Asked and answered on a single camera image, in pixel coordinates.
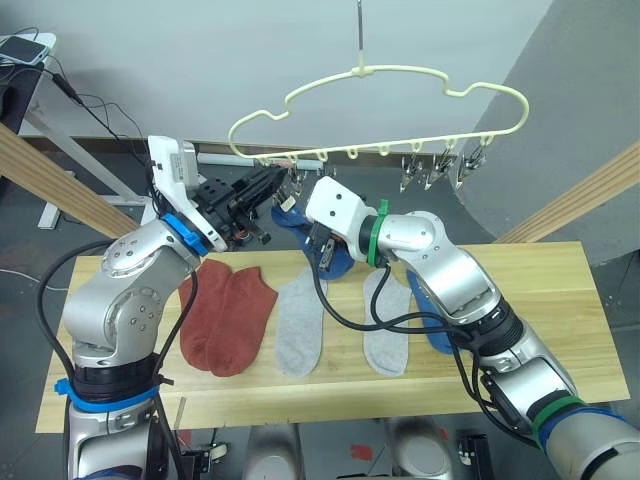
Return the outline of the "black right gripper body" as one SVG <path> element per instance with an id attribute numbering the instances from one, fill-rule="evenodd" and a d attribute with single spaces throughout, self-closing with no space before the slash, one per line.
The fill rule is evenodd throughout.
<path id="1" fill-rule="evenodd" d="M 317 271 L 346 270 L 344 242 L 334 235 L 328 227 L 314 222 L 305 245 L 309 252 L 310 263 Z"/>

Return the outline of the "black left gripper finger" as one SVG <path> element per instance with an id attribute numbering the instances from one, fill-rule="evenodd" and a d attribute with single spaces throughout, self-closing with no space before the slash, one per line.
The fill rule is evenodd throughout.
<path id="1" fill-rule="evenodd" d="M 286 173 L 283 167 L 258 169 L 237 180 L 234 191 L 238 196 L 270 196 L 280 188 Z"/>
<path id="2" fill-rule="evenodd" d="M 236 202 L 243 210 L 253 210 L 270 199 L 281 185 L 281 180 L 257 182 L 247 185 L 236 195 Z"/>

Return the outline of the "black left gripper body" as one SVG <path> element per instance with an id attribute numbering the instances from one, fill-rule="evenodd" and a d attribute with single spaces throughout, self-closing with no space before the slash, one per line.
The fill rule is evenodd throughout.
<path id="1" fill-rule="evenodd" d="M 271 235 L 256 224 L 257 208 L 261 204 L 253 210 L 243 210 L 236 202 L 234 183 L 224 182 L 220 178 L 205 181 L 194 197 L 198 211 L 228 246 L 240 246 L 251 238 L 261 244 L 268 243 Z"/>

